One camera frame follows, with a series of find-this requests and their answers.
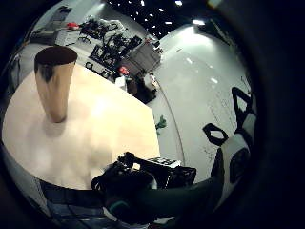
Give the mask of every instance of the black ceiling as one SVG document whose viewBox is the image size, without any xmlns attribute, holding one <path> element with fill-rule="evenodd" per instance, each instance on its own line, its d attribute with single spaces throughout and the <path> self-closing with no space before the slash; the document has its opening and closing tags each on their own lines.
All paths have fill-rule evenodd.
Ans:
<svg viewBox="0 0 305 229">
<path fill-rule="evenodd" d="M 204 0 L 181 0 L 182 6 L 177 6 L 175 0 L 143 1 L 144 6 L 141 5 L 141 0 L 108 0 L 108 3 L 159 39 L 182 25 L 192 23 L 193 19 L 206 22 L 212 16 L 212 11 L 205 7 Z"/>
</svg>

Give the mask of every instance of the copper tumbler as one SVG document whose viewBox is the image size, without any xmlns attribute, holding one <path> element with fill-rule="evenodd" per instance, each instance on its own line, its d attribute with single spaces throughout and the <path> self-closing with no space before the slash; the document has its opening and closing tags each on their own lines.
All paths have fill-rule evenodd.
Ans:
<svg viewBox="0 0 305 229">
<path fill-rule="evenodd" d="M 67 47 L 48 47 L 35 56 L 37 91 L 47 118 L 62 122 L 67 116 L 69 89 L 77 53 Z"/>
</svg>

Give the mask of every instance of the round table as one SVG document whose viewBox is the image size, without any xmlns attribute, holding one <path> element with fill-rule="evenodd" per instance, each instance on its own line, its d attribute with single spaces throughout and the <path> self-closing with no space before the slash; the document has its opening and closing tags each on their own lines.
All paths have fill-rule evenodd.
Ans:
<svg viewBox="0 0 305 229">
<path fill-rule="evenodd" d="M 34 72 L 7 108 L 2 140 L 15 162 L 51 184 L 90 190 L 92 179 L 125 152 L 160 156 L 153 112 L 96 73 L 75 65 L 62 123 L 47 120 Z"/>
</svg>

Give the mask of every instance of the white wall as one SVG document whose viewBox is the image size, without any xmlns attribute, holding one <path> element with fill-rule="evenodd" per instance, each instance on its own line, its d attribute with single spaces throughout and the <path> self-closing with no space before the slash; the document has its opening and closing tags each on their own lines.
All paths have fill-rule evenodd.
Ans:
<svg viewBox="0 0 305 229">
<path fill-rule="evenodd" d="M 149 34 L 140 24 L 132 20 L 129 16 L 114 10 L 110 5 L 105 6 L 99 14 L 99 17 L 105 20 L 119 20 L 125 28 L 129 29 L 132 35 L 144 38 Z"/>
<path fill-rule="evenodd" d="M 247 92 L 245 70 L 229 46 L 184 26 L 160 41 L 161 65 L 154 71 L 173 111 L 186 165 L 197 169 L 196 181 L 210 176 L 216 146 L 202 127 L 212 122 L 232 135 L 236 128 L 231 88 Z"/>
<path fill-rule="evenodd" d="M 46 11 L 46 13 L 38 20 L 38 22 L 36 23 L 33 30 L 35 31 L 35 30 L 38 30 L 38 29 L 46 26 L 46 24 L 51 20 L 51 17 L 53 16 L 53 14 L 56 12 L 56 10 L 58 8 L 60 8 L 62 6 L 74 8 L 81 1 L 82 0 L 63 0 L 63 1 L 55 4 L 48 11 Z"/>
<path fill-rule="evenodd" d="M 93 15 L 96 19 L 103 18 L 105 20 L 119 20 L 128 28 L 132 36 L 138 35 L 144 38 L 149 34 L 140 24 L 132 20 L 129 16 L 125 16 L 116 10 L 105 1 L 101 0 L 64 0 L 50 8 L 37 22 L 34 30 L 44 27 L 51 19 L 56 10 L 61 6 L 72 8 L 65 21 L 76 22 L 81 24 L 87 16 Z"/>
</svg>

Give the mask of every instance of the white cabinet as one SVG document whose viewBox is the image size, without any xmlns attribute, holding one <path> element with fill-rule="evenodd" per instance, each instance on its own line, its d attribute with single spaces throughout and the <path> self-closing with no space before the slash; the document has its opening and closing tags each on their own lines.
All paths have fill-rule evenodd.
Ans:
<svg viewBox="0 0 305 229">
<path fill-rule="evenodd" d="M 58 31 L 55 44 L 59 46 L 68 46 L 74 44 L 79 37 L 79 31 L 60 30 Z"/>
</svg>

